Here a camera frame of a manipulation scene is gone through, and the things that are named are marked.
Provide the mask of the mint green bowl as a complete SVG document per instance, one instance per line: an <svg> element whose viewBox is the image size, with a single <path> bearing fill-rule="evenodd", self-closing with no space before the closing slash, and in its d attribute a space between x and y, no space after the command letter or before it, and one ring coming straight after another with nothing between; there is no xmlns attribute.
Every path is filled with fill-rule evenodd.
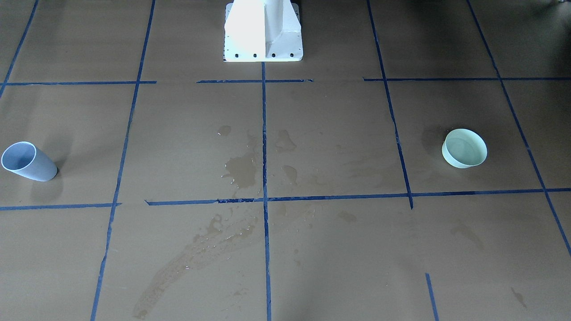
<svg viewBox="0 0 571 321"><path fill-rule="evenodd" d="M443 158L451 166L459 169L479 166L488 156L483 138L468 129L451 130L441 147Z"/></svg>

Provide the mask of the blue plastic cup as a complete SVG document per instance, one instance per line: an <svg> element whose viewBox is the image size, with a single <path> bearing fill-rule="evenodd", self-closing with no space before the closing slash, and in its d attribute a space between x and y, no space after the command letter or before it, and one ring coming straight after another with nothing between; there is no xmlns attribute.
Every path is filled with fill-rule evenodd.
<svg viewBox="0 0 571 321"><path fill-rule="evenodd" d="M1 156L1 164L5 170L34 181L49 181L58 172L56 164L42 150L27 141L6 148Z"/></svg>

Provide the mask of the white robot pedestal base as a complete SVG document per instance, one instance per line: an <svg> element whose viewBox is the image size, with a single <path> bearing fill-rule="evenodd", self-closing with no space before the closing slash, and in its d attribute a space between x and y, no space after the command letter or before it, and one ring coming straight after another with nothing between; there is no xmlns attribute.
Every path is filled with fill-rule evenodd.
<svg viewBox="0 0 571 321"><path fill-rule="evenodd" d="M304 55L298 4L235 0L226 5L226 62L298 62Z"/></svg>

